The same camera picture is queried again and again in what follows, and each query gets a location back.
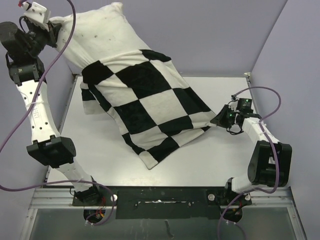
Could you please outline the white pillow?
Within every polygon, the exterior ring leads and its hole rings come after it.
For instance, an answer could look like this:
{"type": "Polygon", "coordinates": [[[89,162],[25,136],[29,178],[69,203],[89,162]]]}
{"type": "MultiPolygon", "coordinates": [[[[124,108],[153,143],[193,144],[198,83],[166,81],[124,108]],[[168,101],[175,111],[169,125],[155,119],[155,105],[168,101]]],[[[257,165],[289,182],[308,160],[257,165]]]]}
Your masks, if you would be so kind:
{"type": "Polygon", "coordinates": [[[63,56],[80,69],[101,61],[112,70],[147,61],[143,50],[149,47],[127,21],[121,2],[113,2],[99,9],[50,18],[61,24],[57,51],[66,47],[63,56]]]}

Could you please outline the black white checkered pillowcase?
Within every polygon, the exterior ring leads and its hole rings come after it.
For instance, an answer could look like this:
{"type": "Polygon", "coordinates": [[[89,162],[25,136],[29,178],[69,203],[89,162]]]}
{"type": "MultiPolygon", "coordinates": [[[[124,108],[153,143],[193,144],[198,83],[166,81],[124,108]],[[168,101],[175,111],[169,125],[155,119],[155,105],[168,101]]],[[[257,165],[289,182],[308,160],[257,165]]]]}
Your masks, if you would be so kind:
{"type": "Polygon", "coordinates": [[[82,77],[85,113],[113,118],[148,169],[213,126],[215,113],[162,53],[138,49],[94,60],[82,77]]]}

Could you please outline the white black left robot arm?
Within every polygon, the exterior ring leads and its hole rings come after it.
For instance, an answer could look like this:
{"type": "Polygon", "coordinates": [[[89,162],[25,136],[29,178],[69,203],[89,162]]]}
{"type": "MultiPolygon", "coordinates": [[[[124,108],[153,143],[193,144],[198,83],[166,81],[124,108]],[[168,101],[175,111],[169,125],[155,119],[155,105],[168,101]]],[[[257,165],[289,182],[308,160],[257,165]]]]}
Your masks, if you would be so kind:
{"type": "Polygon", "coordinates": [[[40,82],[45,72],[40,52],[46,45],[55,48],[60,23],[48,23],[43,29],[23,17],[29,31],[24,32],[10,21],[0,24],[0,42],[7,50],[5,55],[11,80],[20,92],[31,126],[32,144],[28,154],[44,166],[61,172],[73,181],[74,196],[83,204],[95,206],[102,200],[99,187],[76,161],[76,148],[68,137],[57,130],[48,103],[47,83],[40,82]]]}

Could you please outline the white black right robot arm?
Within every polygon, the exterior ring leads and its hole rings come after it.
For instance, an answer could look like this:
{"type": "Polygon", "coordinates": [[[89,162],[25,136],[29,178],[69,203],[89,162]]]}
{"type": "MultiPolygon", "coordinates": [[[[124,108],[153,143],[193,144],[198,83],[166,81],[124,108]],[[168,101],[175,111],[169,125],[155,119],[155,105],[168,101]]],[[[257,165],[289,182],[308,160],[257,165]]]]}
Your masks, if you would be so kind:
{"type": "Polygon", "coordinates": [[[252,99],[238,98],[225,104],[211,121],[231,135],[245,133],[254,144],[247,172],[231,177],[222,192],[230,205],[255,190],[271,194],[284,187],[289,180],[292,147],[278,140],[265,126],[262,117],[254,113],[252,99]]]}

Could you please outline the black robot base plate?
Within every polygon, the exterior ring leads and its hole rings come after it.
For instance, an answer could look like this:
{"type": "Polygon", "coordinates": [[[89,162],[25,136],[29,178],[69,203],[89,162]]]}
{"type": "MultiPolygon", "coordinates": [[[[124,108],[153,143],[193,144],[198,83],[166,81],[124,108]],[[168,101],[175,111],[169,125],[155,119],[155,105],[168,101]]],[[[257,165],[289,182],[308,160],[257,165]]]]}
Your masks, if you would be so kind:
{"type": "Polygon", "coordinates": [[[231,204],[225,217],[240,219],[242,207],[250,206],[250,197],[237,197],[227,187],[152,187],[111,186],[100,191],[100,199],[82,202],[74,197],[74,207],[115,208],[117,220],[171,220],[206,218],[218,220],[223,207],[231,204]]]}

